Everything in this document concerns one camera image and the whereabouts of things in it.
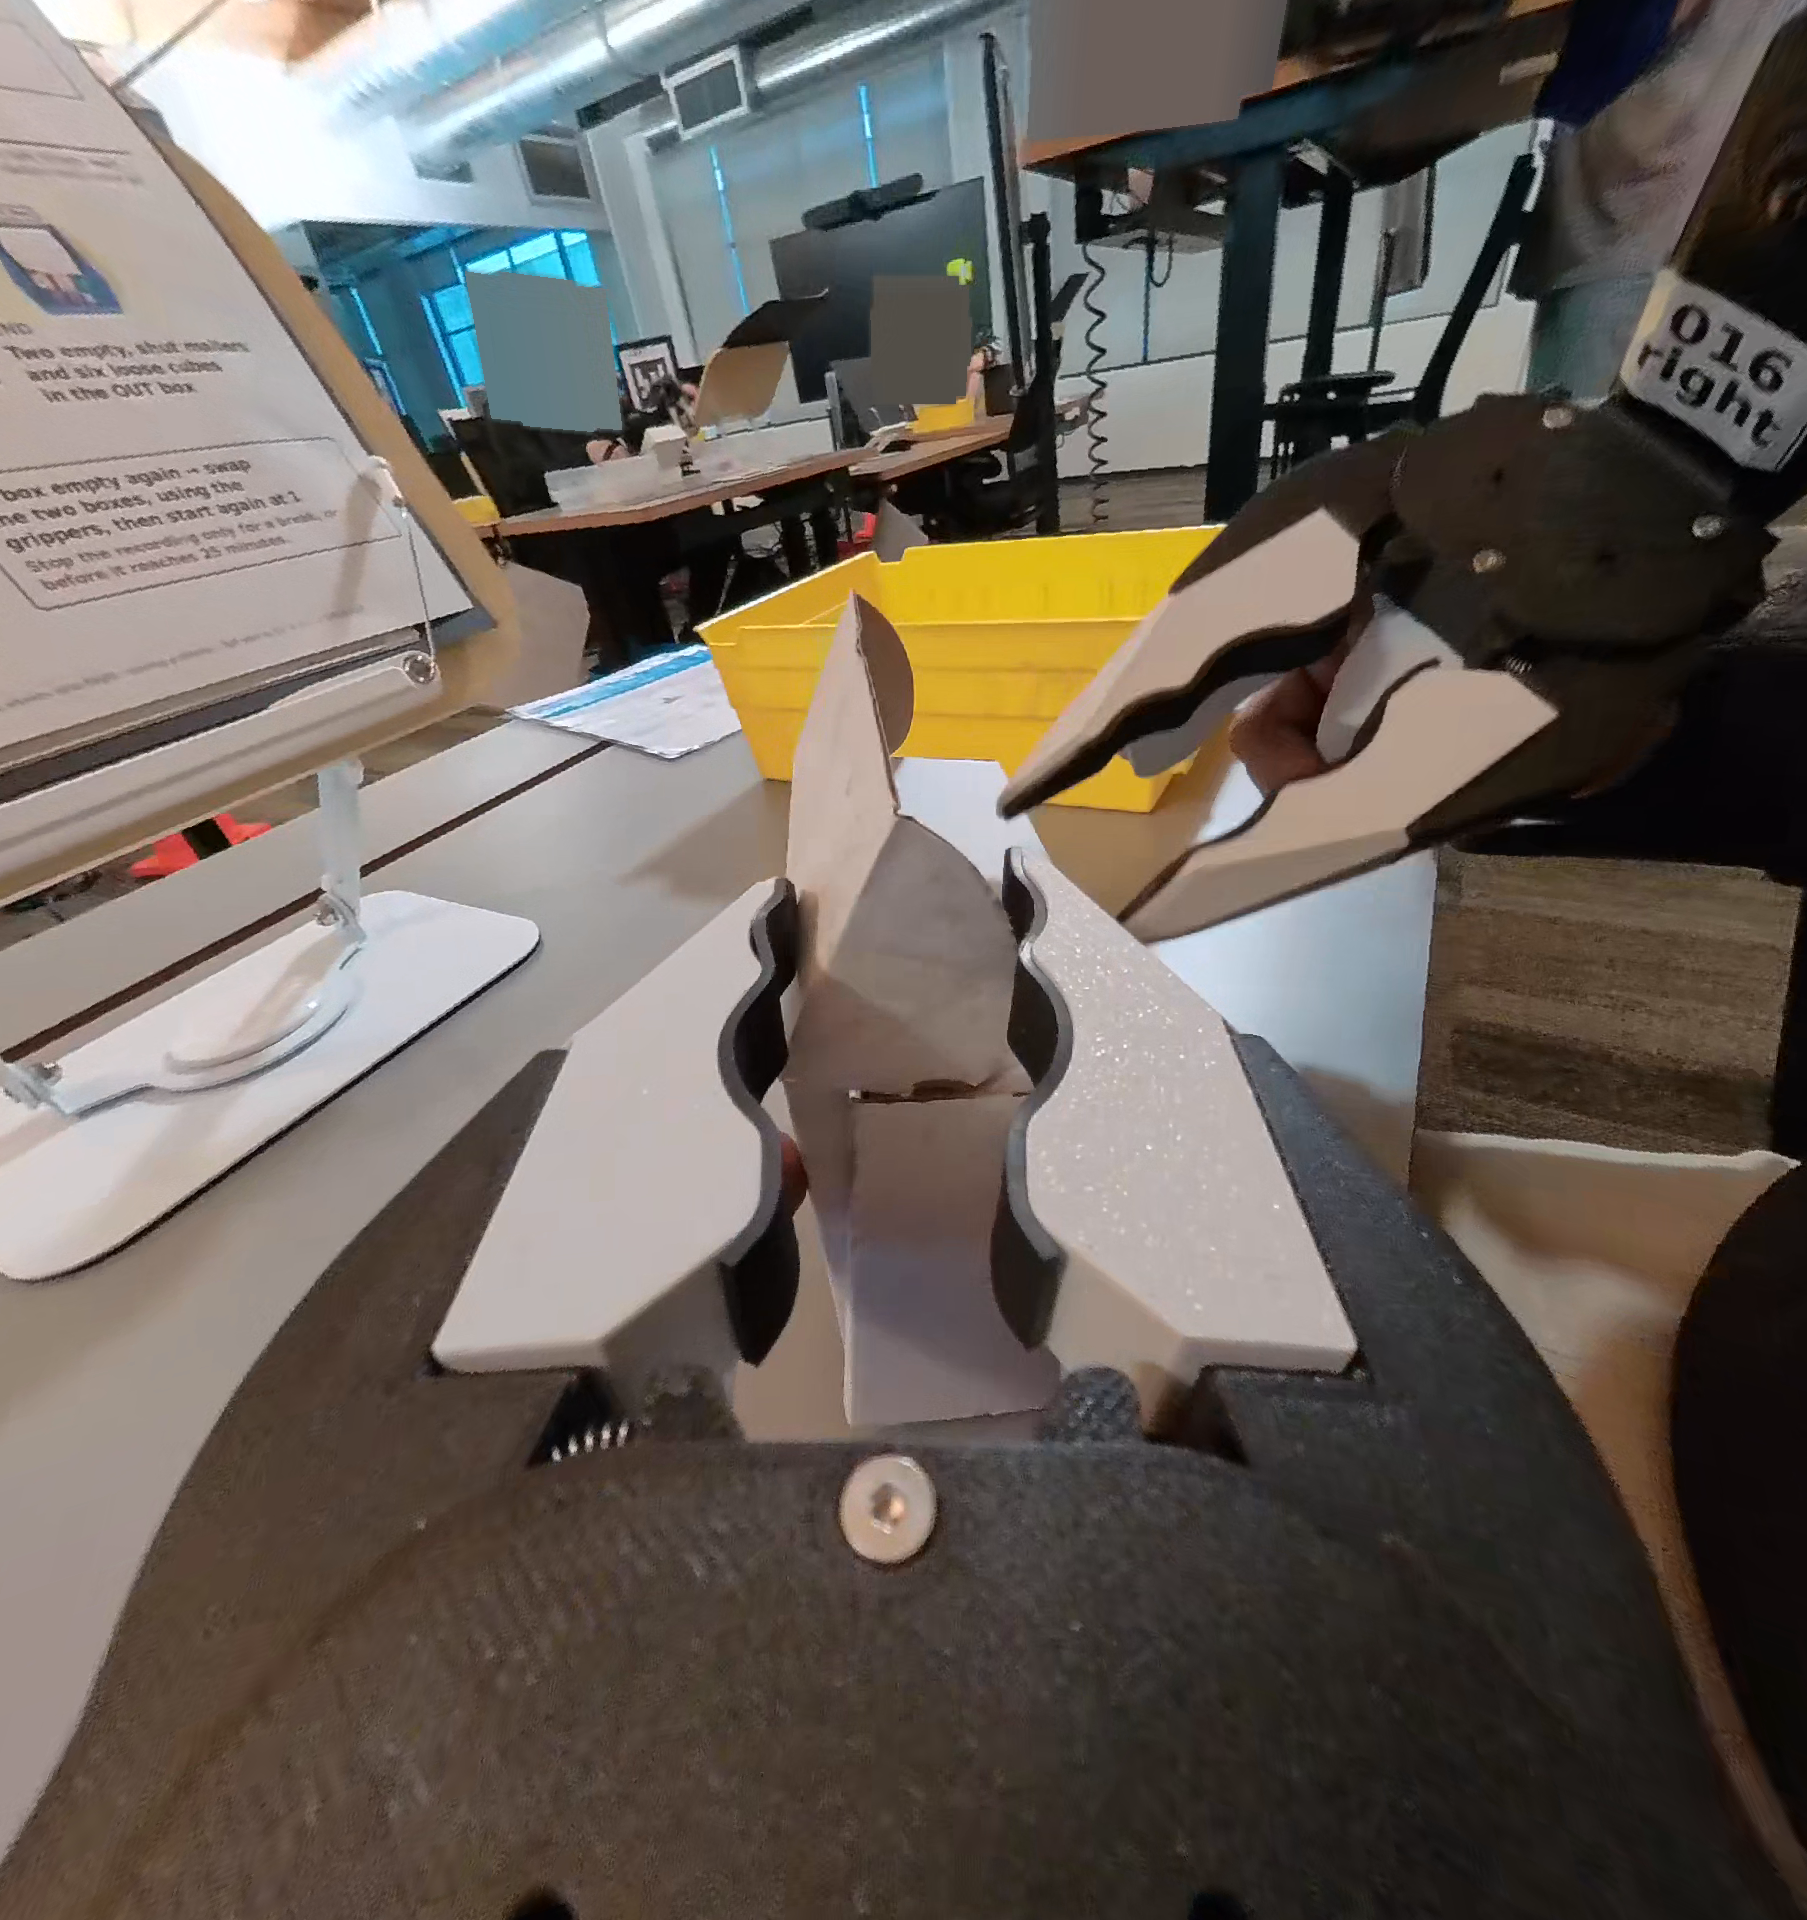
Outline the black wall monitor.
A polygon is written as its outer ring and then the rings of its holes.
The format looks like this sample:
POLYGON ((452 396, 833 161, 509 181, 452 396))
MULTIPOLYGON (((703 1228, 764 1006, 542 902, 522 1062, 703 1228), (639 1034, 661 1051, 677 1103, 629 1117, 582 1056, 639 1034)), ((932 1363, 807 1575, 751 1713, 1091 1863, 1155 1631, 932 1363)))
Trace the black wall monitor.
POLYGON ((795 396, 826 396, 834 363, 871 352, 877 277, 946 277, 968 298, 970 335, 993 335, 991 203, 983 178, 926 188, 919 174, 857 188, 806 209, 802 227, 771 242, 783 300, 814 300, 791 345, 795 396))

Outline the person's right hand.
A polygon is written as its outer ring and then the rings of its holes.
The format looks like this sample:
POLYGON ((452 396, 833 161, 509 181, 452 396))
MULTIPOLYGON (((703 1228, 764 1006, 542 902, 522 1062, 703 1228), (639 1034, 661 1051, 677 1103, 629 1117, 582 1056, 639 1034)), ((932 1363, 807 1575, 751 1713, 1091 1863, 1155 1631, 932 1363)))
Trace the person's right hand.
POLYGON ((1232 716, 1230 752, 1264 800, 1327 769, 1318 733, 1325 698, 1347 653, 1344 637, 1327 656, 1264 686, 1232 716))

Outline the person's beige trouser leg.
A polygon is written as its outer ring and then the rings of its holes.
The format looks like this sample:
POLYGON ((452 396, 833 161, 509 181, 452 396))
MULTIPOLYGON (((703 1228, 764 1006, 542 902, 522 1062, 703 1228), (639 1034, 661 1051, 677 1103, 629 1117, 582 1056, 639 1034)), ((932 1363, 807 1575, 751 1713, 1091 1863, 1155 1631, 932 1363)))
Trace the person's beige trouser leg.
POLYGON ((1684 1310, 1731 1224, 1797 1164, 1419 1131, 1410 1189, 1512 1310, 1646 1551, 1715 1757, 1807 1915, 1807 1854, 1754 1749, 1679 1522, 1669 1387, 1684 1310))

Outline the yellow plastic bin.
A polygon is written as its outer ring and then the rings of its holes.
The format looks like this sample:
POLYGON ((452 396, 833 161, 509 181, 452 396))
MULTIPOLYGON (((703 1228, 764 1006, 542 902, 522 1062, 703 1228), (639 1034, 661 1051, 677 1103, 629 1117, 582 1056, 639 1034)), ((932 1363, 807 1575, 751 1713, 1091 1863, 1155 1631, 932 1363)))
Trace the yellow plastic bin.
POLYGON ((766 780, 788 782, 814 686, 854 595, 908 650, 913 727, 901 756, 1015 773, 1218 527, 929 544, 873 552, 701 626, 766 780))

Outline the white sheet with blue header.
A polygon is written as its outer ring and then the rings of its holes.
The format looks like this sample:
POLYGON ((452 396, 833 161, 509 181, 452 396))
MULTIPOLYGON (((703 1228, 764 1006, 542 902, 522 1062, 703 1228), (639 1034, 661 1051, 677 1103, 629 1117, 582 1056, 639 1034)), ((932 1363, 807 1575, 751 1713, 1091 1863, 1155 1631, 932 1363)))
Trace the white sheet with blue header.
POLYGON ((701 644, 648 656, 505 712, 521 723, 660 760, 697 756, 740 733, 711 650, 701 644))

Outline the wooden background table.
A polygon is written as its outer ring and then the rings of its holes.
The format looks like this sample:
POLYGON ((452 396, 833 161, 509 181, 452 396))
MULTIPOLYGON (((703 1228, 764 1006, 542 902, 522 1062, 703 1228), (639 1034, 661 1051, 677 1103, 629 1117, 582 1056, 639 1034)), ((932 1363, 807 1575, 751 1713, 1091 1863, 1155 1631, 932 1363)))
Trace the wooden background table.
POLYGON ((961 429, 908 433, 882 450, 854 448, 806 454, 749 473, 687 481, 624 503, 579 510, 553 505, 513 515, 477 527, 477 533, 496 548, 566 533, 608 535, 629 527, 672 527, 685 517, 710 517, 718 507, 727 510, 739 502, 745 503, 744 511, 718 517, 711 527, 714 535, 751 531, 762 524, 776 527, 781 521, 810 515, 817 505, 848 502, 861 490, 880 490, 963 457, 995 454, 1011 441, 1011 429, 1013 418, 1009 415, 986 416, 961 429))

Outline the grey desk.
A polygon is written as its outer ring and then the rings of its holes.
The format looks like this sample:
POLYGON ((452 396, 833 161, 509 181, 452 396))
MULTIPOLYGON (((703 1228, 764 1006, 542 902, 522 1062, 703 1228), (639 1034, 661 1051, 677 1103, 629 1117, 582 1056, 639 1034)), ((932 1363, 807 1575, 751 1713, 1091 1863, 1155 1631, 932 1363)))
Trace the grey desk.
MULTIPOLYGON (((1049 857, 1119 908, 1256 804, 1228 752, 1147 817, 1047 807, 1049 857)), ((373 886, 532 920, 537 953, 219 1186, 75 1278, 0 1278, 0 1862, 60 1761, 123 1601, 226 1396, 377 1212, 548 1045, 784 869, 784 785, 740 737, 655 760, 522 723, 363 795, 373 886)), ((293 820, 0 952, 0 1048, 58 1060, 307 911, 293 820)), ((1157 947, 1408 1185, 1434 862, 1413 856, 1157 947)))

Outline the person's dark sweater torso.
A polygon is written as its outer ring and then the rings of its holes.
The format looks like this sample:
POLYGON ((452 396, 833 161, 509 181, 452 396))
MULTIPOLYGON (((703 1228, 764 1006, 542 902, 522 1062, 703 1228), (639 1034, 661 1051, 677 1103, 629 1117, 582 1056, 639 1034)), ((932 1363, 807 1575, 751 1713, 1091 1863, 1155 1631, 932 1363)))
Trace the person's dark sweater torso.
POLYGON ((1730 1690, 1807 1854, 1807 1159, 1706 1261, 1678 1331, 1669 1432, 1730 1690))

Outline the silver spiral duct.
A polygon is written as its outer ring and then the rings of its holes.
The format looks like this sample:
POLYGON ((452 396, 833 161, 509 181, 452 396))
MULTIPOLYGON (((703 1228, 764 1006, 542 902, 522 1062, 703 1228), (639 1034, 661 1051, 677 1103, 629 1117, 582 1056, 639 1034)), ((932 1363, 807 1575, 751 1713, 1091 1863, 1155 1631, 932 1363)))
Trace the silver spiral duct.
POLYGON ((705 131, 998 13, 991 1, 380 3, 303 69, 338 131, 392 124, 426 177, 652 97, 705 131))

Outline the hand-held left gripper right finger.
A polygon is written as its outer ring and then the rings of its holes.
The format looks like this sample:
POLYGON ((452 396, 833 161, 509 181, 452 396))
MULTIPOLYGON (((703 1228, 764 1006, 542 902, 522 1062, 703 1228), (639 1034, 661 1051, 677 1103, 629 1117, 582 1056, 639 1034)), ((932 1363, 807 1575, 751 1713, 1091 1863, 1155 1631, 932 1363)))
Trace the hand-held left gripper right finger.
POLYGON ((1009 850, 1008 1038, 1031 1079, 988 1275, 1064 1371, 1107 1368, 1162 1425, 1213 1366, 1358 1356, 1228 1023, 1040 854, 1009 850))

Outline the person's right forearm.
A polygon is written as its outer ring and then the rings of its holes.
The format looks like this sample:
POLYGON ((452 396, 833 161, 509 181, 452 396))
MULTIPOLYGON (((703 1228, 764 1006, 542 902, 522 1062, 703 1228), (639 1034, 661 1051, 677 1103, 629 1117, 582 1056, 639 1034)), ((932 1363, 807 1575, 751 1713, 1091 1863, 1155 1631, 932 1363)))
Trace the person's right forearm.
POLYGON ((1807 550, 1801 558, 1711 646, 1675 718, 1623 778, 1459 848, 1743 869, 1807 891, 1807 550))

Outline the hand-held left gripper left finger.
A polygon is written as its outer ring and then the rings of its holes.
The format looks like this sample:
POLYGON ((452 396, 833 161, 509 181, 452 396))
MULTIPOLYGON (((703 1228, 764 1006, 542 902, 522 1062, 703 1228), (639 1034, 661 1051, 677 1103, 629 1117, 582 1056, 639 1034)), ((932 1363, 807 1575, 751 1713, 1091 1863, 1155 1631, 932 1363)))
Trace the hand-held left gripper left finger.
POLYGON ((568 1040, 435 1332, 449 1371, 732 1371, 788 1327, 788 879, 749 886, 568 1040))

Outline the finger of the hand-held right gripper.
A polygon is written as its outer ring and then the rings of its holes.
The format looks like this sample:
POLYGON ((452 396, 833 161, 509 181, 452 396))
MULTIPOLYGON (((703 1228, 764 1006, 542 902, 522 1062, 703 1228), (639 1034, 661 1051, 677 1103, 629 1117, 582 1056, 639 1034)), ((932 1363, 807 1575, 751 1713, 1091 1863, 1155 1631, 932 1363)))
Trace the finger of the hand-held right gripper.
POLYGON ((1243 829, 1196 844, 1122 911, 1142 943, 1172 941, 1393 864, 1416 829, 1556 718, 1514 675, 1417 668, 1374 712, 1365 745, 1281 786, 1243 829))
POLYGON ((1273 684, 1335 668, 1372 612, 1378 554, 1319 507, 1179 584, 1044 731, 1009 776, 999 817, 1054 804, 1113 760, 1160 776, 1273 684))

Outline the orange cone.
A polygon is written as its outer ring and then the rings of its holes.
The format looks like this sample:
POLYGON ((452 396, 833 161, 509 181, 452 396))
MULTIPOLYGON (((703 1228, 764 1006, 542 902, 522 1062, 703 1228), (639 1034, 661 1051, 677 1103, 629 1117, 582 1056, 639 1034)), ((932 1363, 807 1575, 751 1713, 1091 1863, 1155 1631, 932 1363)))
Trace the orange cone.
POLYGON ((230 813, 219 813, 207 823, 162 834, 129 862, 127 875, 135 880, 174 877, 201 857, 263 836, 269 829, 266 823, 244 823, 230 813))

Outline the white cardboard mailer box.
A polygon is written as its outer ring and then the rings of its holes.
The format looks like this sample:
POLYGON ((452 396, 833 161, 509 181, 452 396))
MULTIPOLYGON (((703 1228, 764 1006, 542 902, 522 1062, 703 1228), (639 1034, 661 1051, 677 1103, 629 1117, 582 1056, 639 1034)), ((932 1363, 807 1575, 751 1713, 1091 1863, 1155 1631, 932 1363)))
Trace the white cardboard mailer box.
POLYGON ((799 908, 784 1091, 842 1342, 842 1414, 879 1431, 1037 1410, 1055 1366, 1011 1335, 991 1234, 1032 1091, 1008 1026, 1001 884, 908 813, 908 651, 865 598, 839 617, 797 741, 799 908))

